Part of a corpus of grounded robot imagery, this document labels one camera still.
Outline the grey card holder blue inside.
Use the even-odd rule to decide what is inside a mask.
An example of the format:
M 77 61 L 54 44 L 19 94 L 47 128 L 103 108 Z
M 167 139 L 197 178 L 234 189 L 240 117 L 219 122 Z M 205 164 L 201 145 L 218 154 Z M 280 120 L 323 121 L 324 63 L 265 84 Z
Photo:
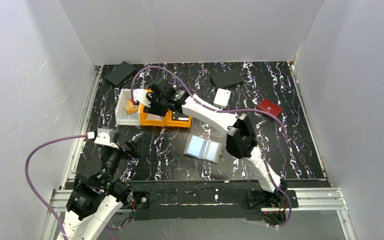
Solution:
M 183 154 L 198 160 L 217 164 L 223 154 L 223 145 L 219 142 L 191 135 Z

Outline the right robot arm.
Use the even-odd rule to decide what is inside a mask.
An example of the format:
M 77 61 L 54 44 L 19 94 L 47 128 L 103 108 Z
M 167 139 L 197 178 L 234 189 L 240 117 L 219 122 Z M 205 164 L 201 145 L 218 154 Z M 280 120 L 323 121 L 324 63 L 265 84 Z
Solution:
M 253 170 L 261 189 L 277 201 L 287 197 L 287 184 L 263 159 L 257 143 L 251 109 L 221 110 L 191 93 L 186 85 L 174 88 L 164 78 L 153 80 L 142 97 L 135 90 L 147 113 L 164 117 L 168 111 L 196 118 L 226 135 L 225 149 L 233 157 L 243 160 Z

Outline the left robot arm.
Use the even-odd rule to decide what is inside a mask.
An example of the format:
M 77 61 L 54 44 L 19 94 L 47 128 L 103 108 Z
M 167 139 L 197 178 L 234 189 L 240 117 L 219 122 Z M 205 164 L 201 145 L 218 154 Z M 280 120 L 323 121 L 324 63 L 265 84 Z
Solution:
M 94 144 L 101 149 L 101 168 L 87 179 L 76 181 L 66 204 L 59 240 L 95 240 L 117 210 L 133 210 L 136 206 L 132 186 L 115 174 L 121 160 L 140 158 L 141 139 L 119 145 L 111 136 L 100 133 Z

